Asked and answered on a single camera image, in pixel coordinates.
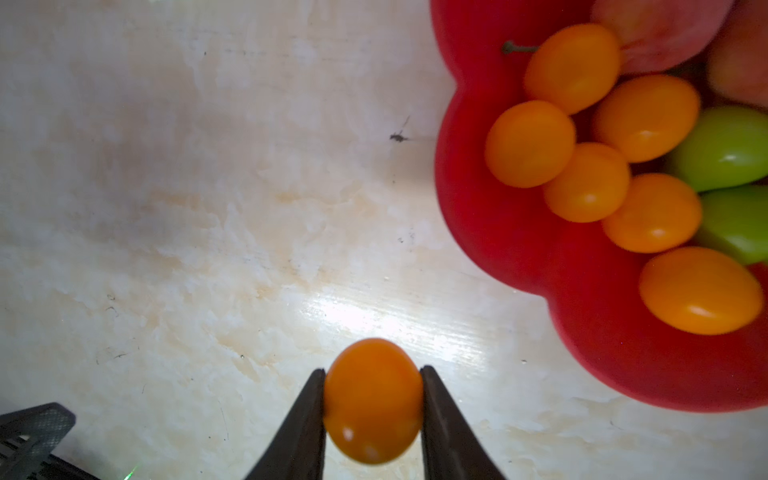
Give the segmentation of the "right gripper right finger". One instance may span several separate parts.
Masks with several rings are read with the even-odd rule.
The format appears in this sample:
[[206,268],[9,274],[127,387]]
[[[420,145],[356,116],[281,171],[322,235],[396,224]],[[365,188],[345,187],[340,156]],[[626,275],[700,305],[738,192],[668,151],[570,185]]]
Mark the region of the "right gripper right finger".
[[505,480],[435,368],[425,365],[421,376],[424,386],[421,445],[425,478]]

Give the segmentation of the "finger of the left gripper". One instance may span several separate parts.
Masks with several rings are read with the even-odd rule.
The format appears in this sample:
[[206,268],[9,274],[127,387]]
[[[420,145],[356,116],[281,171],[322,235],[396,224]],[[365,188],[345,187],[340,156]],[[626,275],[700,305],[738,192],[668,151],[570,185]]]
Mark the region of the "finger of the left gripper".
[[75,423],[75,414],[55,402],[3,414],[1,479],[97,480],[52,454]]

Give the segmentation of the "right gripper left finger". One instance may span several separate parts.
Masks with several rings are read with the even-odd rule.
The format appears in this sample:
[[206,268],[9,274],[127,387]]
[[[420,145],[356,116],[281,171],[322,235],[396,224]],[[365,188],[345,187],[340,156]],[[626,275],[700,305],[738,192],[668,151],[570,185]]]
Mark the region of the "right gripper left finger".
[[314,370],[273,440],[246,479],[323,478],[326,431],[323,424],[325,370]]

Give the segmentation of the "red flower-shaped fruit bowl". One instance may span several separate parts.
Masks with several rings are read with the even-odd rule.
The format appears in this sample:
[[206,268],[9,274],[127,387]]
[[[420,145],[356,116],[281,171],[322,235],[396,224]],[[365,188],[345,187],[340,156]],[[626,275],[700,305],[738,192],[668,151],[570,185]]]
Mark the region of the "red flower-shaped fruit bowl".
[[554,215],[537,188],[500,183],[484,160],[497,117],[522,98],[524,54],[587,21],[588,1],[434,1],[435,38],[456,80],[435,154],[439,205],[455,241],[493,278],[548,303],[575,360],[638,401],[691,412],[731,412],[767,403],[767,319],[726,335],[674,329],[643,304],[646,257],[614,245],[597,223]]

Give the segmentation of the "orange fake fruit cluster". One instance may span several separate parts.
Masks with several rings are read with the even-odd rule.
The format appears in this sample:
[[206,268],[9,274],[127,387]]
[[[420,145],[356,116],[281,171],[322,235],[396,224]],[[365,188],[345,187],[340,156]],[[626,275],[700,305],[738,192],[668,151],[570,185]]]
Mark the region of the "orange fake fruit cluster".
[[689,241],[703,217],[698,194],[666,174],[635,176],[622,206],[602,221],[607,237],[635,253],[658,253]]
[[531,188],[563,171],[576,144],[570,116],[553,104],[534,100],[504,111],[486,138],[485,162],[505,185]]
[[621,44],[608,28],[594,23],[564,28],[533,53],[523,78],[530,100],[549,102],[568,115],[602,100],[622,67]]

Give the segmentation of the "orange fake fruit cluster bottom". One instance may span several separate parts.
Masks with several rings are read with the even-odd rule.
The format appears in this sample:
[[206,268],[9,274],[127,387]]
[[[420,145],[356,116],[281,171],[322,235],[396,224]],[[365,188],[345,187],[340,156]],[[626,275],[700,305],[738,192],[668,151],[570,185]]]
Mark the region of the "orange fake fruit cluster bottom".
[[658,253],[689,241],[703,217],[698,194],[666,174],[635,176],[622,206],[602,221],[607,237],[635,253]]

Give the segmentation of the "green fake pear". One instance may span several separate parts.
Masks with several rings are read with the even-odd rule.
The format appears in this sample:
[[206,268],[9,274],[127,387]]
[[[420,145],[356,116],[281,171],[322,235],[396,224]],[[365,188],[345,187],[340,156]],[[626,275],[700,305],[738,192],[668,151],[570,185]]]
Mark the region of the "green fake pear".
[[696,192],[749,184],[767,176],[767,115],[744,106],[704,110],[673,149],[663,172]]
[[767,186],[742,185],[700,196],[703,217],[694,239],[742,265],[767,262]]

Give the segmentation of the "orange fake fruit top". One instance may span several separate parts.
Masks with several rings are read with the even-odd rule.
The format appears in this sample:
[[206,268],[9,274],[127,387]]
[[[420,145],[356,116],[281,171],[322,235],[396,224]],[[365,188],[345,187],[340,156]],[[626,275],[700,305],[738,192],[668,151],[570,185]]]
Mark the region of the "orange fake fruit top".
[[700,110],[700,95],[690,82],[663,74],[640,76],[616,86],[600,102],[592,133],[628,162],[642,163],[678,146]]

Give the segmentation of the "pink fake peach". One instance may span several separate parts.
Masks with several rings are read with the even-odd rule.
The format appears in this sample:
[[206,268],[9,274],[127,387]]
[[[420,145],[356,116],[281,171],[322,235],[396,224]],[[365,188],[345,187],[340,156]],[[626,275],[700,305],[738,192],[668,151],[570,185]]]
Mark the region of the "pink fake peach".
[[[660,72],[700,53],[733,5],[732,1],[595,1],[589,23],[608,28],[618,38],[620,75]],[[533,55],[541,45],[506,41],[501,51]]]
[[706,69],[716,94],[767,109],[767,0],[734,4],[710,46]]

